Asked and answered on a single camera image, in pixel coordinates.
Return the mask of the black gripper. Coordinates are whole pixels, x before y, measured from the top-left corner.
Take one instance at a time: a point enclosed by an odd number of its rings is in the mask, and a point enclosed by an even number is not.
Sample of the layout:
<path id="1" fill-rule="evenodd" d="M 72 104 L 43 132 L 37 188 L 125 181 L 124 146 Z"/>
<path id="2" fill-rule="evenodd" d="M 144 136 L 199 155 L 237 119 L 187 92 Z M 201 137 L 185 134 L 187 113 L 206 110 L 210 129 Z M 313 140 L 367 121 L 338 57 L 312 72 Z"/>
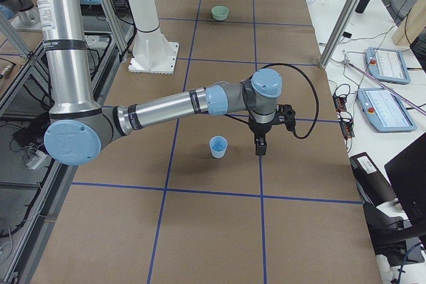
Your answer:
<path id="1" fill-rule="evenodd" d="M 274 116 L 272 121 L 267 123 L 258 122 L 253 114 L 249 114 L 248 126 L 254 133 L 256 144 L 256 155 L 265 156 L 267 151 L 266 134 L 272 129 L 272 126 L 280 125 L 282 122 L 277 116 Z"/>

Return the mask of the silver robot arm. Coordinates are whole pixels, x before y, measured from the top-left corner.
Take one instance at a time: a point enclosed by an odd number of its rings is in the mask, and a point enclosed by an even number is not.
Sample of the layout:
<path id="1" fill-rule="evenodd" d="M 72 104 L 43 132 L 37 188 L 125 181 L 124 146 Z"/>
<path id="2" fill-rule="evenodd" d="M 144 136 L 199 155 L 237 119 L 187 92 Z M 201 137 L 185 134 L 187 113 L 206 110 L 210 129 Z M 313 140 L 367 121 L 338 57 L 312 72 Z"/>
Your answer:
<path id="1" fill-rule="evenodd" d="M 44 145 L 62 164 L 85 164 L 111 142 L 148 126 L 239 111 L 249 114 L 256 154 L 263 155 L 266 133 L 283 122 L 284 109 L 277 103 L 282 77 L 272 69 L 260 69 L 236 84 L 217 82 L 143 104 L 103 107 L 93 96 L 81 0 L 37 0 L 37 7 L 54 100 Z"/>

